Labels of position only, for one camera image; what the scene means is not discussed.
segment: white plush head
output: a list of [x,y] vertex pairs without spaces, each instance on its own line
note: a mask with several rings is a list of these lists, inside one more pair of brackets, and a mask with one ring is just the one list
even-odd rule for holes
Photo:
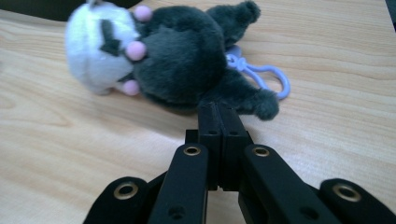
[[88,0],[73,12],[65,33],[70,72],[96,94],[108,94],[111,88],[120,89],[118,80],[134,69],[122,54],[114,56],[101,50],[105,43],[103,20],[111,22],[120,50],[139,37],[131,13],[112,3]]

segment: stuffed toy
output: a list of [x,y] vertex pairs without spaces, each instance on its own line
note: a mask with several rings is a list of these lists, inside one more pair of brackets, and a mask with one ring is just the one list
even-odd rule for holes
[[[148,21],[151,10],[138,7],[134,13],[101,0],[88,0],[77,8],[65,32],[65,48],[70,72],[88,90],[109,94],[112,88],[127,95],[138,94],[134,80],[119,82],[133,72],[131,60],[141,60],[146,46],[136,41],[136,21]],[[130,46],[128,56],[124,50]]]
[[144,7],[133,16],[109,3],[87,3],[66,29],[70,70],[98,94],[109,88],[130,95],[140,91],[167,108],[190,110],[215,102],[240,114],[272,119],[278,112],[276,94],[255,88],[227,67],[225,57],[260,13],[252,1],[207,12],[184,6],[151,12]]

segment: table surface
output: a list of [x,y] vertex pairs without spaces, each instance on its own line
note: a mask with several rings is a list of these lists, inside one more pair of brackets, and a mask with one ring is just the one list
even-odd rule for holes
[[[348,179],[396,212],[396,34],[385,1],[258,4],[262,16],[238,45],[251,63],[281,68],[291,95],[272,121],[241,117],[254,142],[316,188]],[[196,128],[196,114],[88,92],[69,74],[63,22],[0,11],[0,223],[81,223],[111,181],[166,171]],[[209,192],[207,223],[244,223],[236,199]]]

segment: dark gray plush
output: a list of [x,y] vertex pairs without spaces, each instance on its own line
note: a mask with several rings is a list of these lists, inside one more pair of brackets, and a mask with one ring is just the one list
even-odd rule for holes
[[225,49],[240,40],[260,16],[252,1],[203,12],[194,7],[162,7],[139,26],[148,55],[134,64],[133,76],[151,101],[174,109],[218,102],[241,114],[272,119],[276,95],[256,89],[228,69]]

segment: lavender plastic clip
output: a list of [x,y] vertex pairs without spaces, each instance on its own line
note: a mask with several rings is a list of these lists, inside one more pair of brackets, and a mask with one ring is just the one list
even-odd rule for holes
[[226,52],[227,63],[229,68],[236,69],[239,72],[243,72],[246,75],[253,78],[253,80],[259,85],[260,88],[270,90],[265,84],[264,80],[256,74],[256,72],[271,72],[280,81],[283,90],[276,94],[279,100],[286,98],[290,93],[290,83],[286,75],[277,67],[272,65],[254,66],[247,62],[245,58],[242,58],[242,50],[234,45],[230,47]]

